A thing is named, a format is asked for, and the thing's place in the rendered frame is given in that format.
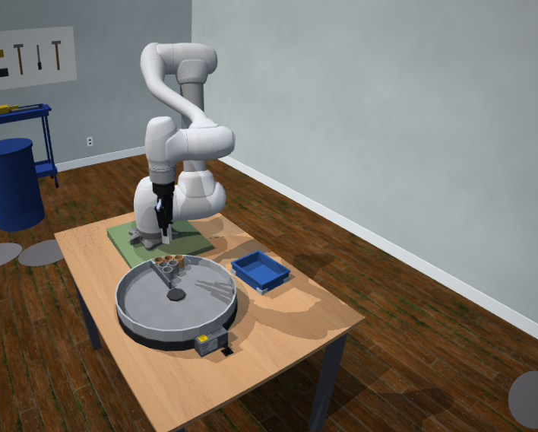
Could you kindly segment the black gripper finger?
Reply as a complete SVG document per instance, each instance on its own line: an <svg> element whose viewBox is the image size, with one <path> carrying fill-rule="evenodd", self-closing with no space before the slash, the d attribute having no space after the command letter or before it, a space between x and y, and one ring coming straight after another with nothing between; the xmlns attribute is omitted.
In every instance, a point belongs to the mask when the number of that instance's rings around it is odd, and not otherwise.
<svg viewBox="0 0 538 432"><path fill-rule="evenodd" d="M168 211L168 223L169 223L170 241L172 241L172 227L171 227L171 224L173 224L173 222L171 220L172 220L173 195L174 195L174 193L172 193L171 195L168 196L169 209L167 210ZM171 205L171 202L172 202L172 205ZM170 212L171 212L171 214L170 214Z"/></svg>
<svg viewBox="0 0 538 432"><path fill-rule="evenodd" d="M166 199L166 208L162 207L161 199L159 199L158 205L154 207L154 210L157 214L157 221L159 228L162 232L162 241L163 243L170 244L169 237L169 224L168 224L168 210L169 209L169 199Z"/></svg>

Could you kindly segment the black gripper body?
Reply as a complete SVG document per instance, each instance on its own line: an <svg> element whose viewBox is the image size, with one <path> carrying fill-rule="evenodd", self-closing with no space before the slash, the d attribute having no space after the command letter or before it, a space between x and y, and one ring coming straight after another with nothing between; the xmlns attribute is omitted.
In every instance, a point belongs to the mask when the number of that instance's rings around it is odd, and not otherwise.
<svg viewBox="0 0 538 432"><path fill-rule="evenodd" d="M153 193L157 195L157 202L159 202L159 199L161 199L162 207L166 208L166 199L169 195L165 194L171 194L175 191L175 181L166 185L157 185L152 183L152 187Z"/></svg>

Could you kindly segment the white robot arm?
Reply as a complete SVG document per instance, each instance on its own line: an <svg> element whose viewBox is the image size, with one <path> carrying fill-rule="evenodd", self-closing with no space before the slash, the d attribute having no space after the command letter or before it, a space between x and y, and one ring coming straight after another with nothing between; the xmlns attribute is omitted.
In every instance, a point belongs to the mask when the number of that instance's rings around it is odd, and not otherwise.
<svg viewBox="0 0 538 432"><path fill-rule="evenodd" d="M144 177L134 194L137 227L128 231L130 244L141 243L146 250L163 244L152 183L174 182L177 162L183 161L184 171L175 186L172 222L209 218L225 207L225 190L214 181L206 162L228 156L235 147L233 131L204 113L204 84L216 68L216 51L199 43L150 43L141 54L141 71L149 91L181 114L182 129L168 116L147 124L145 152L150 178ZM180 95L164 84L165 75L176 75Z"/></svg>

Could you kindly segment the blue crate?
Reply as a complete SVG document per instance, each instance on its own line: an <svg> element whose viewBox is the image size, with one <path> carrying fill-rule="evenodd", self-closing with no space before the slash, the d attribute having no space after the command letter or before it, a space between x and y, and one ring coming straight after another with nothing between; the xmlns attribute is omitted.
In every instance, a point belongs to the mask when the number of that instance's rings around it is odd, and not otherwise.
<svg viewBox="0 0 538 432"><path fill-rule="evenodd" d="M290 270L260 250L233 261L231 273L261 296L290 280Z"/></svg>

